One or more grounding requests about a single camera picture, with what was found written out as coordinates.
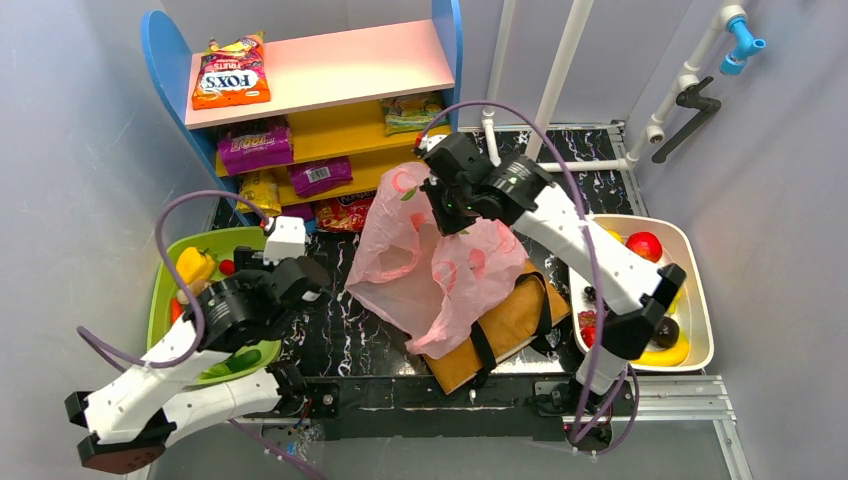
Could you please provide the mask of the pink plastic grocery bag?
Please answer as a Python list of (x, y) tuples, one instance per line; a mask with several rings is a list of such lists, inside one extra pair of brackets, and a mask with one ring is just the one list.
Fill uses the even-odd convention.
[(528, 255), (499, 221), (481, 219), (442, 235), (419, 189), (428, 177), (420, 162), (382, 175), (345, 288), (407, 334), (410, 353), (438, 359), (511, 294)]

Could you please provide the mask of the brown Trader Joe's tote bag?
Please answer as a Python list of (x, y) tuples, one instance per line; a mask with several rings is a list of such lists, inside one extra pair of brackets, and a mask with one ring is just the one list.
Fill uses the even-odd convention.
[(474, 322), (467, 339), (439, 359), (424, 359), (443, 393), (450, 395), (469, 382), (483, 383), (495, 367), (528, 345), (550, 351), (546, 336), (570, 314), (563, 296), (527, 261), (513, 291)]

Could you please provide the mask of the yellow lemon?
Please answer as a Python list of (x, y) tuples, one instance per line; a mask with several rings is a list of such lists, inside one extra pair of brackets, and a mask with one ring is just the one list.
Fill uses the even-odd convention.
[(624, 243), (623, 237), (616, 231), (611, 229), (606, 229), (606, 231), (619, 243)]

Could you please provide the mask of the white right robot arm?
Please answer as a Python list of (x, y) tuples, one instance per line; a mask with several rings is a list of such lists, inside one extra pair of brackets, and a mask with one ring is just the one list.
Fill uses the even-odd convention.
[(553, 176), (524, 155), (493, 164), (461, 133), (422, 137), (416, 154), (429, 167), (421, 189), (445, 235), (478, 219), (498, 220), (544, 246), (589, 281), (601, 312), (598, 329), (575, 383), (608, 392), (640, 358), (665, 318), (687, 273), (646, 260), (585, 217)]

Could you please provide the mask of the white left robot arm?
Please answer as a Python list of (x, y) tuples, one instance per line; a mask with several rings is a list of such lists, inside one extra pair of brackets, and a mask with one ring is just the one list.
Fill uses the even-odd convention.
[(111, 383), (65, 400), (71, 423), (87, 429), (77, 446), (83, 467), (123, 475), (205, 428), (254, 413), (301, 406), (307, 387), (293, 366), (270, 364), (235, 380), (196, 387), (196, 379), (237, 351), (279, 337), (329, 286), (307, 257), (272, 271), (244, 270), (203, 290), (198, 308), (179, 319), (142, 358)]

